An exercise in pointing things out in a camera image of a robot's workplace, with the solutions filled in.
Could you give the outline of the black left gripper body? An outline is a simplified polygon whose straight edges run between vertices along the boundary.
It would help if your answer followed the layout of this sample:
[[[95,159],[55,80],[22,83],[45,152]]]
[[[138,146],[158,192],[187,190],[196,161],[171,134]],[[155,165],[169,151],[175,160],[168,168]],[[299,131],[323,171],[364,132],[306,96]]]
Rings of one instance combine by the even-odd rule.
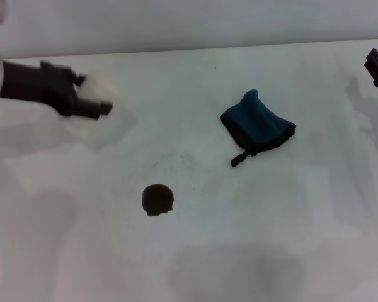
[[[46,61],[41,61],[39,67],[4,61],[3,67],[2,98],[42,103],[62,116],[72,116],[78,97],[70,79],[76,72],[71,68]]]

